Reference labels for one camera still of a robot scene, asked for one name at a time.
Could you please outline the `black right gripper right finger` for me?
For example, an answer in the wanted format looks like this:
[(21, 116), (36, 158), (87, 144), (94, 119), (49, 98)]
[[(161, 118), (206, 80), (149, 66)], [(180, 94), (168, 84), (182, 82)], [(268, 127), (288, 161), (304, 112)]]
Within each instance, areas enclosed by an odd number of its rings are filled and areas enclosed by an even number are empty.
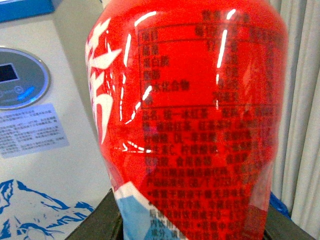
[(308, 233), (278, 212), (271, 204), (268, 208), (263, 240), (307, 240)]

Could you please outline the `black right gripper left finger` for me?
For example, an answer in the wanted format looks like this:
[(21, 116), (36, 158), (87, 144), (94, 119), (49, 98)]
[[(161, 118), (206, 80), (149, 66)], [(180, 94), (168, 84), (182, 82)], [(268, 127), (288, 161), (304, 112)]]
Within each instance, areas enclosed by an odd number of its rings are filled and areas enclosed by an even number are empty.
[(110, 189), (96, 209), (66, 238), (67, 240), (122, 240), (123, 219)]

